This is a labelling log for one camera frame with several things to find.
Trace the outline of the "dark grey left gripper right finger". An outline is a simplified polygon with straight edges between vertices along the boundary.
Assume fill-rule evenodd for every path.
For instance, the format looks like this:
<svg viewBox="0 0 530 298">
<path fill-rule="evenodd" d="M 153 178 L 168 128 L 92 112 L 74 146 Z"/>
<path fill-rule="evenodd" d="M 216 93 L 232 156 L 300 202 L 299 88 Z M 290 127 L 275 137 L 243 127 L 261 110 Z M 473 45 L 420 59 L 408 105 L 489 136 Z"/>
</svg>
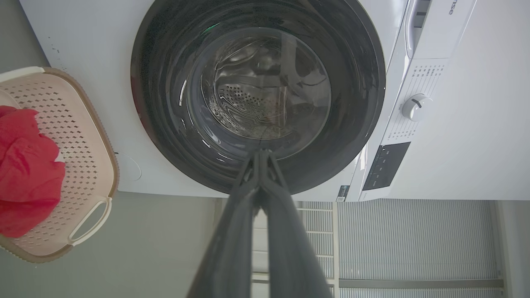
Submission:
<svg viewBox="0 0 530 298">
<path fill-rule="evenodd" d="M 267 215 L 270 296 L 330 298 L 316 253 L 271 151 L 260 151 L 260 207 Z"/>
</svg>

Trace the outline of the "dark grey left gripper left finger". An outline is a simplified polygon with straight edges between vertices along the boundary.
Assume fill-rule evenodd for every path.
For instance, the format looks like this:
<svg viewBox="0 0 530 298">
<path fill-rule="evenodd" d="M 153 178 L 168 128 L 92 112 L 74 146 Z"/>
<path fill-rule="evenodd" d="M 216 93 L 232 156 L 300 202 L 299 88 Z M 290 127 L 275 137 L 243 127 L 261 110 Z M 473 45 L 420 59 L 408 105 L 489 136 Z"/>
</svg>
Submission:
<svg viewBox="0 0 530 298">
<path fill-rule="evenodd" d="M 251 295 L 254 198 L 259 154 L 243 164 L 212 235 L 188 298 L 249 298 Z"/>
</svg>

